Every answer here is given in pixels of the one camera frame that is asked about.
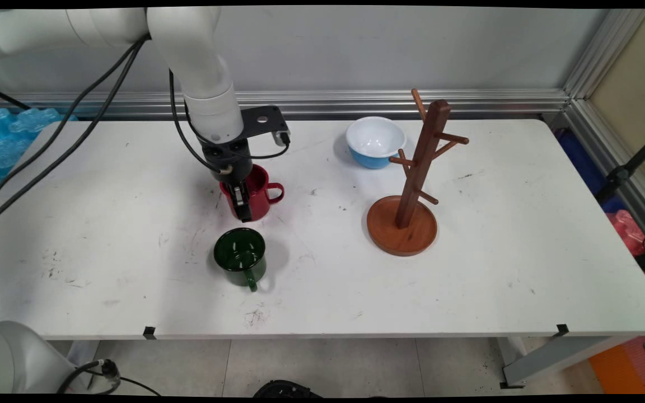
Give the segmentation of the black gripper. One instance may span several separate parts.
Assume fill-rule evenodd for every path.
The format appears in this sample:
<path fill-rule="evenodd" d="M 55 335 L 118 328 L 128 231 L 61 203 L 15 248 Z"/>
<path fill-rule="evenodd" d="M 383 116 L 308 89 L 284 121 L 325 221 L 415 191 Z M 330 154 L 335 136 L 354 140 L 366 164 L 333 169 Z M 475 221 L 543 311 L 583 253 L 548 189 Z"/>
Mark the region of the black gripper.
<path fill-rule="evenodd" d="M 250 222 L 253 213 L 249 206 L 249 191 L 247 183 L 243 182 L 253 170 L 249 143 L 240 139 L 225 144 L 202 143 L 204 159 L 220 172 L 212 170 L 217 181 L 224 184 L 236 184 L 231 187 L 231 202 L 236 217 L 241 222 Z"/>

